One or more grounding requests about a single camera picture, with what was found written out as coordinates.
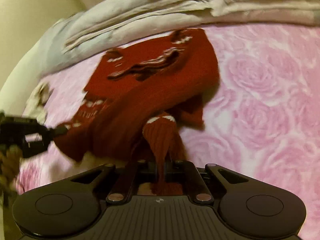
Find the rose pattern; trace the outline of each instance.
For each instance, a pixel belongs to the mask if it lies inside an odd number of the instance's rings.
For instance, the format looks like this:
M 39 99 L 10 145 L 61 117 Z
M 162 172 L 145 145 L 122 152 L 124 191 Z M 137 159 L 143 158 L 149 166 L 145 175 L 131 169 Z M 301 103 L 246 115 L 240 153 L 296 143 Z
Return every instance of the rose pattern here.
M 202 28 L 217 55 L 221 84 L 218 91 L 206 91 L 205 131 L 181 129 L 189 160 L 198 167 L 217 163 L 297 194 L 307 208 L 299 235 L 317 240 L 320 28 L 281 24 Z M 46 125 L 74 115 L 84 98 L 82 88 L 102 55 L 44 78 L 53 89 Z M 30 181 L 28 190 L 84 169 L 72 167 L 52 145 L 48 153 L 22 165 L 18 179 Z

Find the black object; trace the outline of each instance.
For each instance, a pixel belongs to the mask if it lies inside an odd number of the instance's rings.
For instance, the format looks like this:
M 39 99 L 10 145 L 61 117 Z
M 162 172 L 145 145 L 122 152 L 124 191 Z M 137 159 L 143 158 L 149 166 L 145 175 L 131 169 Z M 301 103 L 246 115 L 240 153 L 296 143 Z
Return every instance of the black object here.
M 154 163 L 106 164 L 17 197 L 13 217 L 31 239 L 299 240 L 306 208 L 294 194 L 215 164 L 168 162 L 181 196 L 137 195 Z
M 55 136 L 67 131 L 64 126 L 47 129 L 36 119 L 6 116 L 0 112 L 0 151 L 5 154 L 10 145 L 17 145 L 22 150 L 23 157 L 29 158 L 46 151 Z M 41 140 L 27 141 L 26 136 L 32 134 L 41 135 Z

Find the crumpled white cloth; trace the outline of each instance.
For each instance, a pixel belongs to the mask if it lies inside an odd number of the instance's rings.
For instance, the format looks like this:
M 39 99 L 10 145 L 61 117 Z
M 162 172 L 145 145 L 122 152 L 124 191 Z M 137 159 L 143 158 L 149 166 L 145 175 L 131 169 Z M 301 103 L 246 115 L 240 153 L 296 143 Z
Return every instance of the crumpled white cloth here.
M 47 110 L 44 109 L 44 105 L 50 94 L 49 83 L 40 82 L 27 100 L 23 115 L 36 119 L 39 124 L 44 124 L 47 118 Z

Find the silver bolt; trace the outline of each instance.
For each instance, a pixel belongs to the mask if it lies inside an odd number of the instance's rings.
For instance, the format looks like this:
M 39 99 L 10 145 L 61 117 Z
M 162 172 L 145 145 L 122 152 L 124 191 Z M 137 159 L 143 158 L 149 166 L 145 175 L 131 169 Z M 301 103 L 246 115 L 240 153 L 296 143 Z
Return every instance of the silver bolt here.
M 123 198 L 124 198 L 124 196 L 120 193 L 113 193 L 108 196 L 108 199 L 110 201 L 114 201 L 114 202 L 121 201 L 121 200 L 123 200 Z
M 212 198 L 211 198 L 211 196 L 209 194 L 201 193 L 201 194 L 198 194 L 196 196 L 196 199 L 199 200 L 199 201 L 209 201 Z

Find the red knitted garment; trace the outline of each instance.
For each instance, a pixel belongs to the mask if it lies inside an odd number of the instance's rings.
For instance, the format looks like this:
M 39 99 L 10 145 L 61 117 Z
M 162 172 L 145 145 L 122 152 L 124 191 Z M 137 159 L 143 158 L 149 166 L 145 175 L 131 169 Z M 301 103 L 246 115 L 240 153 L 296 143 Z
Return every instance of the red knitted garment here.
M 217 58 L 202 29 L 112 49 L 84 88 L 82 106 L 64 123 L 68 133 L 55 144 L 76 161 L 86 151 L 128 161 L 143 136 L 159 169 L 156 192 L 168 194 L 164 159 L 167 153 L 185 158 L 176 121 L 202 128 L 201 93 L 218 81 Z

